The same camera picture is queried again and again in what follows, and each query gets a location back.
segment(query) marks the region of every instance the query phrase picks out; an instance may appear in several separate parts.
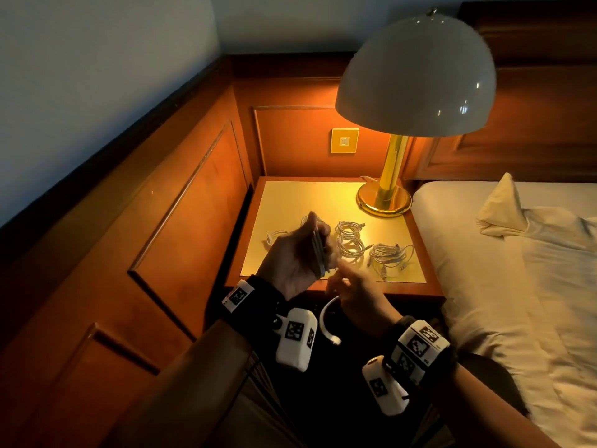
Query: gray wall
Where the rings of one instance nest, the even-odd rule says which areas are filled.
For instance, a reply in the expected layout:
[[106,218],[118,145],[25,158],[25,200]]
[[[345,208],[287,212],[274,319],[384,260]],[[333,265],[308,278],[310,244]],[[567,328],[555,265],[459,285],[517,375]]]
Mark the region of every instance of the gray wall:
[[392,20],[464,0],[213,0],[226,53],[356,50]]
[[211,0],[0,0],[0,225],[220,53]]

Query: lamp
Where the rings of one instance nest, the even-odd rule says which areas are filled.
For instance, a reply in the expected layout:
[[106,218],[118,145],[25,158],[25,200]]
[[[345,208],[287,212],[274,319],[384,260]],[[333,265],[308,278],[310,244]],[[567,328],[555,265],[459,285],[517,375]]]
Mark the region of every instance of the lamp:
[[384,217],[406,212],[411,196],[396,181],[409,137],[480,129],[495,92],[489,47],[460,20],[433,9],[370,37],[350,60],[336,98],[344,118],[391,134],[381,179],[358,191],[361,208]]

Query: nightstand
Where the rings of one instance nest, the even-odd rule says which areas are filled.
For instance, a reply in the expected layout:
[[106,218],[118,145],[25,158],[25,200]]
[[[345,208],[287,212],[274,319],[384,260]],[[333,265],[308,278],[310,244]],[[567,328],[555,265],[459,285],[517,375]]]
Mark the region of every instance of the nightstand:
[[[292,231],[299,227],[302,216],[314,210],[331,226],[332,232],[340,220],[365,223],[361,237],[368,245],[377,242],[399,243],[401,246],[412,244],[415,254],[404,270],[395,268],[386,280],[372,273],[392,301],[442,305],[444,295],[412,213],[408,211],[397,218],[379,218],[361,211],[355,195],[362,183],[358,178],[260,177],[226,286],[233,287],[241,278],[257,271],[267,253],[268,232]],[[367,259],[365,254],[359,266],[366,268]],[[326,282],[326,279],[317,280],[308,294],[323,294]]]

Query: white bed sheet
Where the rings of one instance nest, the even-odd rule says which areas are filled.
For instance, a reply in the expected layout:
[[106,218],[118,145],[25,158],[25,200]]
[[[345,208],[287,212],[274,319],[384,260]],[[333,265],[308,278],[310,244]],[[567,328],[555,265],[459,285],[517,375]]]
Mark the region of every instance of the white bed sheet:
[[[550,378],[534,329],[536,301],[515,242],[479,233],[475,218],[495,182],[437,181],[413,198],[413,214],[446,296],[444,316],[459,347],[493,358],[514,378],[535,423],[564,448],[579,446],[569,403]],[[517,183],[522,207],[597,214],[597,184]]]

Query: lamp base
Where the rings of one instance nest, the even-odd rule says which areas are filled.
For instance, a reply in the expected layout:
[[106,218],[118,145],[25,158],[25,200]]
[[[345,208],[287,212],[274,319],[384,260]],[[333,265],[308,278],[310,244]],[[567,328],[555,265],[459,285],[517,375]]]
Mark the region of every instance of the lamp base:
[[410,209],[412,202],[405,189],[395,186],[393,190],[383,190],[379,182],[368,182],[356,193],[359,207],[378,217],[398,217]]

